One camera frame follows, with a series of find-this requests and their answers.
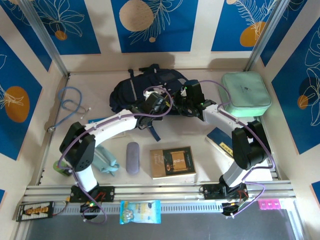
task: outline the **light blue cloth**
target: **light blue cloth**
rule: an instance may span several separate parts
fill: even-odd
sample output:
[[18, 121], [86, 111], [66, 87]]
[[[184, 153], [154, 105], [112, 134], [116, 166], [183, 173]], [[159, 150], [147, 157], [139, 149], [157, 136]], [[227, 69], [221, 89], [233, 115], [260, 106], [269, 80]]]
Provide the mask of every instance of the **light blue cloth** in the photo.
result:
[[120, 167], [116, 157], [101, 145], [98, 145], [94, 149], [92, 164], [99, 169], [101, 173], [111, 174], [112, 176], [115, 176], [114, 172]]

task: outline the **snack bag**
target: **snack bag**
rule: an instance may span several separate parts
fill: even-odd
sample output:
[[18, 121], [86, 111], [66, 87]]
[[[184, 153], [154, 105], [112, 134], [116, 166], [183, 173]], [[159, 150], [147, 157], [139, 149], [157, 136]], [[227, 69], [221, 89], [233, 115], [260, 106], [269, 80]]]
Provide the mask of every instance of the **snack bag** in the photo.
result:
[[161, 203], [160, 200], [128, 202], [121, 201], [120, 224], [161, 223]]

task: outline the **mint green pouch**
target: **mint green pouch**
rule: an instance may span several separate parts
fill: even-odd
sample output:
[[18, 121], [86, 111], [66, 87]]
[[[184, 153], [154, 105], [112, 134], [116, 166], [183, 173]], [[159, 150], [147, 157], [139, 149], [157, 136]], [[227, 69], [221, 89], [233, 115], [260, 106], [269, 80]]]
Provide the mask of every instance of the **mint green pouch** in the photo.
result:
[[[224, 109], [235, 117], [257, 117], [271, 105], [271, 98], [259, 73], [253, 71], [231, 72], [222, 77], [222, 84], [231, 95], [231, 103]], [[226, 91], [219, 87], [223, 103], [229, 101]]]

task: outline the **blue notebook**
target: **blue notebook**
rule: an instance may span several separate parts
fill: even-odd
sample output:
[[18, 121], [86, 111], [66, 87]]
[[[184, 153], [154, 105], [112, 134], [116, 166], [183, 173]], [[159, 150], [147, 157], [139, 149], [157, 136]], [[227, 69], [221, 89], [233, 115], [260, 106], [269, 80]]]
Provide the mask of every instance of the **blue notebook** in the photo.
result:
[[226, 133], [216, 127], [205, 139], [225, 156], [233, 159], [232, 139]]
[[320, 181], [311, 184], [315, 193], [316, 198], [320, 204]]

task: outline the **brown book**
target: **brown book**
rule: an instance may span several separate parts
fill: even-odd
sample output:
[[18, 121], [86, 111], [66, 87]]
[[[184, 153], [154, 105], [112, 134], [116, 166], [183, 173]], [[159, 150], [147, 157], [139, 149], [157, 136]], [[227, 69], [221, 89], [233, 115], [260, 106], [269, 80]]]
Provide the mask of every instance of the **brown book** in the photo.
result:
[[153, 179], [196, 174], [189, 146], [151, 150], [150, 157]]

